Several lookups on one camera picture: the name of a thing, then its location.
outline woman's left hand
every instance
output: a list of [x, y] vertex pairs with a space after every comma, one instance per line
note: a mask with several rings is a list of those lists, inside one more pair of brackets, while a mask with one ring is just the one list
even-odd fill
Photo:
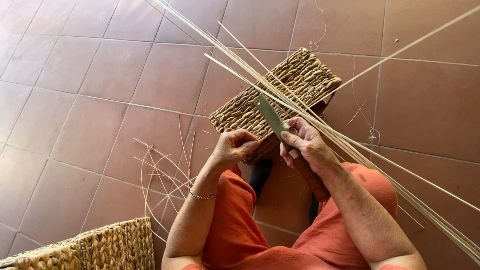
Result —
[[245, 129], [224, 132], [204, 167], [221, 174], [253, 153], [259, 145], [257, 137]]

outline tiled floor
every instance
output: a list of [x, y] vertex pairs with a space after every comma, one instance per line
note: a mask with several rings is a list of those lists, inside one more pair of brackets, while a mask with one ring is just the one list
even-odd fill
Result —
[[[221, 21], [268, 68], [306, 47], [347, 81], [479, 2], [170, 4], [227, 46], [239, 47], [216, 23]], [[203, 55], [208, 51], [160, 12], [153, 0], [0, 0], [0, 258], [143, 216], [140, 175], [151, 169], [140, 171], [134, 157], [141, 159], [146, 146], [133, 138], [171, 154], [186, 173], [185, 157], [191, 154], [191, 176], [200, 171], [218, 138], [206, 116], [247, 85], [210, 62]], [[374, 151], [477, 207], [479, 24], [476, 12], [383, 63], [339, 90], [324, 114], [333, 128], [368, 147], [371, 125], [382, 135]], [[263, 73], [243, 50], [232, 50]], [[366, 102], [365, 117], [358, 114], [348, 124], [358, 110], [353, 91], [359, 105]], [[160, 157], [152, 153], [153, 159]], [[291, 246], [309, 226], [311, 195], [277, 149], [266, 157], [274, 160], [274, 169], [254, 218], [271, 246]], [[480, 244], [478, 212], [372, 160]], [[158, 166], [164, 173], [184, 180], [163, 161]], [[248, 181], [252, 167], [241, 169]], [[176, 191], [158, 204], [171, 186], [156, 176], [149, 195], [153, 215], [167, 230], [185, 194], [185, 189]], [[398, 223], [430, 269], [479, 269], [404, 201], [399, 204], [408, 214], [399, 209]], [[162, 241], [155, 241], [158, 268], [163, 248]]]

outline silver bracelet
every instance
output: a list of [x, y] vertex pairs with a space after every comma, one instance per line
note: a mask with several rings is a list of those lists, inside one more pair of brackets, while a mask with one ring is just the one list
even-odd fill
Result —
[[190, 189], [190, 195], [191, 195], [192, 197], [194, 197], [195, 199], [207, 200], [207, 199], [211, 199], [211, 198], [217, 196], [217, 195], [218, 195], [218, 191], [217, 191], [215, 194], [210, 195], [210, 196], [198, 196], [198, 195], [193, 194], [192, 189]]

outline forearm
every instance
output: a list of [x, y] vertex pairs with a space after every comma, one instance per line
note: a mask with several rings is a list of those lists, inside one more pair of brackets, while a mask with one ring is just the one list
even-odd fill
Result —
[[[217, 192], [220, 174], [205, 166], [199, 173], [192, 192], [209, 196]], [[165, 258], [199, 257], [202, 254], [215, 208], [215, 198], [200, 200], [188, 195], [168, 236]]]
[[417, 254], [397, 222], [347, 169], [336, 166], [322, 179], [367, 262]]

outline woven pattern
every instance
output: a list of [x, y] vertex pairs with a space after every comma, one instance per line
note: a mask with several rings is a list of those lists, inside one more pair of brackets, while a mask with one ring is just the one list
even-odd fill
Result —
[[42, 247], [0, 261], [8, 270], [80, 270], [80, 246], [75, 243]]
[[150, 218], [119, 222], [0, 260], [8, 270], [155, 270]]
[[[340, 78], [305, 48], [300, 48], [271, 72], [307, 106], [312, 106], [342, 83]], [[272, 75], [267, 74], [264, 78], [288, 98], [301, 105], [293, 97], [293, 94], [288, 92]], [[257, 81], [255, 85], [271, 94], [260, 82]], [[210, 122], [218, 133], [244, 128], [260, 140], [260, 146], [252, 154], [247, 155], [243, 161], [246, 164], [254, 163], [279, 143], [278, 138], [254, 105], [255, 99], [259, 95], [260, 92], [251, 86], [209, 116]], [[278, 102], [266, 98], [269, 99], [282, 119], [285, 120], [296, 115], [295, 112]]]

